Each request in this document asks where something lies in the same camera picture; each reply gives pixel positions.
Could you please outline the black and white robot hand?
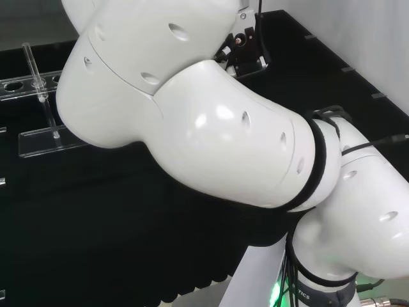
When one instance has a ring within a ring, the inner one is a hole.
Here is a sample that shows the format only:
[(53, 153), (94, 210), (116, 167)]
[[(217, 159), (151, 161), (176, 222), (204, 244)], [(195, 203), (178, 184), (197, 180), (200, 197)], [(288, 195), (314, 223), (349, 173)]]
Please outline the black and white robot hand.
[(253, 9), (239, 11), (233, 28), (213, 57), (236, 79), (264, 71), (270, 63), (258, 21), (258, 14)]

